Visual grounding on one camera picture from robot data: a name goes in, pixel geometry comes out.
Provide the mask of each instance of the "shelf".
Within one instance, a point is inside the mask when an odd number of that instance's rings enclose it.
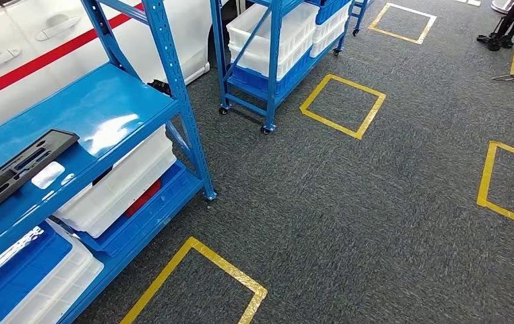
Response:
[[[56,172],[45,185],[29,181],[0,204],[0,254],[179,108],[177,101],[107,63],[1,125],[0,165],[49,128],[75,132],[80,139],[53,162]]]
[[[293,82],[285,87],[284,91],[275,95],[275,107],[279,106],[283,100],[285,100],[291,92],[301,83],[301,81],[309,74],[309,72],[316,66],[316,64],[329,52],[332,51],[335,44],[339,42],[341,37],[344,36],[344,33],[335,39],[329,46],[327,46],[322,53],[320,53],[315,58],[310,58],[307,62],[307,65],[303,67],[300,71],[297,72],[297,76],[293,79]],[[235,88],[247,93],[248,95],[252,95],[253,97],[256,97],[257,99],[261,99],[263,101],[267,101],[267,92],[263,91],[262,89],[256,88],[254,86],[251,86],[249,84],[240,82],[235,79],[234,76],[230,76],[229,79],[227,79],[227,83],[234,86]]]
[[[76,300],[72,307],[63,315],[59,323],[71,323],[80,313],[104,290],[104,288],[126,267],[128,263],[160,232],[160,230],[173,218],[173,216],[201,189],[203,183],[189,172],[181,162],[176,162],[164,175],[172,174],[171,179],[165,181],[179,181],[179,190],[172,194],[171,199],[164,200],[162,187],[148,202],[131,218],[145,217],[151,219],[145,227],[147,232],[142,236],[133,237],[114,256],[110,257],[103,252],[95,252],[94,256],[104,264],[104,269],[92,282],[84,293]]]
[[[283,4],[281,5],[281,17],[291,12],[291,10],[295,9],[299,4],[301,4],[304,0],[250,0],[253,3],[258,3],[260,5],[264,5],[268,7],[271,5],[272,1],[281,1]]]

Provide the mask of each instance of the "red object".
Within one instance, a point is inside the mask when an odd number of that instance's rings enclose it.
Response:
[[[138,211],[138,209],[142,208],[142,206],[144,206],[144,204],[146,204],[148,200],[150,200],[150,198],[160,190],[160,188],[162,188],[162,181],[158,179],[148,188],[148,190],[146,190],[144,194],[142,194],[130,207],[128,207],[128,209],[126,209],[124,216],[130,218],[136,213],[136,211]]]
[[[144,9],[141,3],[137,4],[136,8],[140,10]],[[110,19],[108,22],[110,23],[110,27],[116,28],[130,19],[130,17],[121,13],[118,16],[115,16],[114,18]],[[52,49],[46,52],[45,54],[42,54],[36,59],[33,59],[32,61],[25,63],[24,65],[21,65],[20,67],[17,67],[13,71],[10,71],[9,73],[0,77],[0,90],[36,72],[39,69],[44,68],[50,63],[53,63],[54,61],[75,51],[76,49],[79,49],[80,47],[82,47],[85,44],[88,44],[90,41],[93,41],[97,37],[98,36],[96,35],[94,29],[91,29],[88,32],[85,32],[84,34],[77,36],[67,41],[66,43],[58,46],[57,48]]]

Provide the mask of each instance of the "gray carpet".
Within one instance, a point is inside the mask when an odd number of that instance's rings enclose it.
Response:
[[[219,197],[191,201],[78,323],[120,321],[190,236],[268,290],[253,323],[514,323],[514,221],[476,204],[489,141],[514,147],[514,82],[490,79],[513,50],[475,41],[498,21],[487,1],[394,3],[438,17],[424,43],[348,36],[271,135],[246,111],[217,113],[215,70],[189,86]],[[378,26],[416,38],[425,23],[391,8]],[[387,95],[362,140],[300,113],[327,74]],[[375,100],[325,90],[311,110],[351,129]],[[514,154],[498,151],[488,197],[514,211]],[[239,320],[251,293],[190,254],[137,323]]]

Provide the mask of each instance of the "white plastic bin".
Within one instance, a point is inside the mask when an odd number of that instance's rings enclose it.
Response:
[[[338,23],[323,39],[312,45],[310,57],[317,57],[345,31],[346,20],[347,18],[345,17],[345,19]]]
[[[249,39],[255,25],[259,22],[266,11],[266,7],[254,4],[234,21],[227,25],[229,33],[229,48],[241,49]],[[279,61],[288,57],[301,44],[302,41],[314,31],[315,18],[318,7],[309,3],[301,3],[291,10],[281,24],[281,35],[279,37]],[[246,53],[259,57],[269,58],[271,38],[271,16],[265,19],[255,37],[246,49]]]
[[[322,25],[315,25],[316,27],[312,37],[313,43],[323,41],[328,34],[334,31],[336,26],[340,26],[343,20],[346,21],[351,3],[352,1],[344,5],[344,7],[335,12],[329,19],[322,23]]]
[[[102,271],[104,265],[62,227],[47,221],[72,249],[65,258],[34,287],[2,320],[2,323],[53,324],[60,320],[70,306],[82,295]]]
[[[54,212],[68,226],[99,237],[174,164],[172,142],[160,127],[114,164],[96,185],[88,185]]]
[[[279,57],[277,64],[277,81],[281,81],[285,74],[299,61],[299,59],[307,52],[312,44],[312,32],[306,36],[301,44],[295,48],[292,53],[289,53],[286,57]],[[231,60],[234,60],[241,51],[240,48],[229,45],[231,51]],[[269,59],[263,56],[257,56],[252,53],[245,52],[239,62],[238,66],[242,68],[248,68],[256,72],[261,73],[265,77],[269,77]]]

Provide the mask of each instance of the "white car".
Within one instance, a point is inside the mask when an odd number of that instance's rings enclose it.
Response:
[[[186,83],[209,70],[209,1],[164,0]],[[141,5],[140,0],[122,2]],[[103,8],[141,79],[166,82],[149,27]],[[4,3],[0,6],[0,124],[106,61],[80,0]]]

